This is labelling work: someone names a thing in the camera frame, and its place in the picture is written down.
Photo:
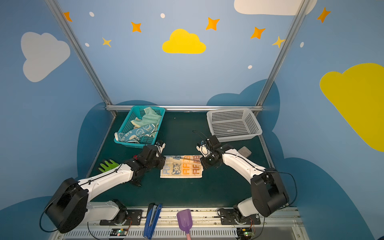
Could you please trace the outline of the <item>orange striped rabbit towel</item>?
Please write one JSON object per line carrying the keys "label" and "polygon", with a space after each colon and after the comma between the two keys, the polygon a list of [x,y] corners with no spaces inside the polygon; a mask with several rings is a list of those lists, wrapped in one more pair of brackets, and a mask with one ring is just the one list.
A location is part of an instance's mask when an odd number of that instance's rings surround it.
{"label": "orange striped rabbit towel", "polygon": [[162,179],[199,179],[203,177],[204,168],[201,155],[166,156],[160,173]]}

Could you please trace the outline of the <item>teal plastic basket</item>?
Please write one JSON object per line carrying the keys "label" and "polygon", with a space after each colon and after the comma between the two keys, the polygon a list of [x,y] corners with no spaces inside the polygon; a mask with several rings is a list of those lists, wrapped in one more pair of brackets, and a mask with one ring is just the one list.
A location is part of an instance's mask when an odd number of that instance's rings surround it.
{"label": "teal plastic basket", "polygon": [[132,107],[121,127],[114,134],[114,142],[137,149],[153,145],[165,113],[166,109],[160,107]]}

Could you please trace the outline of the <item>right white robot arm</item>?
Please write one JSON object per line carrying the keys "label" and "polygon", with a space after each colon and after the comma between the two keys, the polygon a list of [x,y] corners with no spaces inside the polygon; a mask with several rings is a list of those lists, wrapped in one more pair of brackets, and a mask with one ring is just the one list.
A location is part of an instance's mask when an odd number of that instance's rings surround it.
{"label": "right white robot arm", "polygon": [[250,184],[252,196],[234,206],[237,221],[256,214],[268,217],[289,203],[288,192],[276,169],[253,163],[231,145],[221,144],[216,136],[201,141],[196,148],[203,155],[200,161],[204,169],[223,163]]}

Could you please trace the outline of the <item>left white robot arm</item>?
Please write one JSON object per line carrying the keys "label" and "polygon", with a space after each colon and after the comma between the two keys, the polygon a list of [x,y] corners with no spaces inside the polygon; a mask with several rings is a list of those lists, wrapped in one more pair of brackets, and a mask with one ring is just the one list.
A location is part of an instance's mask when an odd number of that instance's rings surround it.
{"label": "left white robot arm", "polygon": [[104,173],[78,181],[73,178],[64,180],[44,209],[44,214],[62,234],[81,223],[115,219],[119,213],[125,212],[123,205],[116,201],[92,203],[92,199],[120,184],[141,186],[145,173],[164,167],[166,158],[162,152],[165,146],[164,142],[158,141],[155,145],[144,146],[136,157]]}

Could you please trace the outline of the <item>grey sponge block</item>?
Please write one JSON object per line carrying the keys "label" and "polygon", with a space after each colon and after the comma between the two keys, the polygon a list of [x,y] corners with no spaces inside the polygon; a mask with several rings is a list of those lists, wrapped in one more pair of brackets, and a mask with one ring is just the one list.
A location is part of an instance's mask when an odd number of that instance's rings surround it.
{"label": "grey sponge block", "polygon": [[238,150],[239,154],[241,154],[242,156],[244,156],[245,158],[248,158],[252,152],[247,148],[247,147],[242,147]]}

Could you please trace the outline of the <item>grey plastic basket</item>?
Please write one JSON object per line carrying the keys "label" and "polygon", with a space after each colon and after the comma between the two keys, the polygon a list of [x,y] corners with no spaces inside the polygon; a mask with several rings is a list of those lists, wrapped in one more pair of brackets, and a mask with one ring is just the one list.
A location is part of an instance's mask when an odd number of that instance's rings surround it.
{"label": "grey plastic basket", "polygon": [[263,133],[255,114],[247,108],[209,111],[207,120],[220,143],[250,140]]}

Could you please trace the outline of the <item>green blue patterned towel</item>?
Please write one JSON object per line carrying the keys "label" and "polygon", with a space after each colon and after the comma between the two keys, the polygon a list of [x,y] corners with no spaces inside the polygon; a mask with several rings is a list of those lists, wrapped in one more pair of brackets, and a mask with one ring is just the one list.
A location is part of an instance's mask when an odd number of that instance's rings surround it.
{"label": "green blue patterned towel", "polygon": [[134,106],[121,129],[115,133],[115,141],[124,144],[141,144],[145,141],[152,141],[161,119],[161,113],[151,107]]}

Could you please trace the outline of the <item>blue stapler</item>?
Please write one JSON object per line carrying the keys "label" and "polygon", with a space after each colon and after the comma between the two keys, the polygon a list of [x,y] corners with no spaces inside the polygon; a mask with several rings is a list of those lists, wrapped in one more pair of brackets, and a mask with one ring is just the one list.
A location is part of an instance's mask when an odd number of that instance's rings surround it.
{"label": "blue stapler", "polygon": [[162,208],[162,204],[156,205],[155,203],[151,203],[149,205],[143,233],[144,238],[148,240],[152,239]]}

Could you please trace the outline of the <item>purple plastic scoop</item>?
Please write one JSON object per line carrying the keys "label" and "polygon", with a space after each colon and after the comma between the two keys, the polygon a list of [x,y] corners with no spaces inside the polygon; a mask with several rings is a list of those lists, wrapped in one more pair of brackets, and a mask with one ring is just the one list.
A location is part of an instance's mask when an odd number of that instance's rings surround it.
{"label": "purple plastic scoop", "polygon": [[190,230],[193,226],[193,220],[190,209],[185,209],[177,213],[177,219],[180,230],[185,232],[187,240],[191,240]]}

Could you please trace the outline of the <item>left green circuit board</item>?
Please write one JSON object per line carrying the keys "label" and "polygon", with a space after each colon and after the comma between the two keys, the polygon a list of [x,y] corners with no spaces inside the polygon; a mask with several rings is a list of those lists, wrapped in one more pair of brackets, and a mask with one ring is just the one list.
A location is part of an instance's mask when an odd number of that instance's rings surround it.
{"label": "left green circuit board", "polygon": [[112,229],[110,237],[125,237],[127,236],[129,229]]}

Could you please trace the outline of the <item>green circuit board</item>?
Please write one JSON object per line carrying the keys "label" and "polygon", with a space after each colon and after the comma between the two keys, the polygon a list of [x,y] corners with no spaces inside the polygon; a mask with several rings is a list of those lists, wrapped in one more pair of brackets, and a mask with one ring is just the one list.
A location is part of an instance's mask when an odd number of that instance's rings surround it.
{"label": "green circuit board", "polygon": [[251,229],[237,228],[237,240],[250,240],[254,236]]}
{"label": "green circuit board", "polygon": [[129,229],[112,229],[110,237],[125,237],[127,236]]}

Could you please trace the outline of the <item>right green circuit board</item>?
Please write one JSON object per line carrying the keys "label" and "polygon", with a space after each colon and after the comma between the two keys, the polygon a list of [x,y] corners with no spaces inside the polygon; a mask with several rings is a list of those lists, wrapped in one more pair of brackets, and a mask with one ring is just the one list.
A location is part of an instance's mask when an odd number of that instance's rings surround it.
{"label": "right green circuit board", "polygon": [[254,236],[251,229],[237,228],[237,240],[250,240]]}

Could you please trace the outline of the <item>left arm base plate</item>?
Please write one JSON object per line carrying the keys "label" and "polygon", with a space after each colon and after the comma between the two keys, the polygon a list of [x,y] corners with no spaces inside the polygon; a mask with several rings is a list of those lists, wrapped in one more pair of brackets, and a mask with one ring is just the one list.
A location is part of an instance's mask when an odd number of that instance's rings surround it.
{"label": "left arm base plate", "polygon": [[100,226],[139,226],[143,210],[120,210],[112,220],[100,220]]}

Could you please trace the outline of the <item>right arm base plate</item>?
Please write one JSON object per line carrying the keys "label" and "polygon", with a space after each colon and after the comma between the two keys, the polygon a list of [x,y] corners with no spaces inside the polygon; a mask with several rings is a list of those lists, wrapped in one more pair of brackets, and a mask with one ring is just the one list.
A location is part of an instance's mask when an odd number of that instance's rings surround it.
{"label": "right arm base plate", "polygon": [[222,225],[260,225],[261,220],[258,214],[244,217],[238,210],[218,209],[218,215]]}

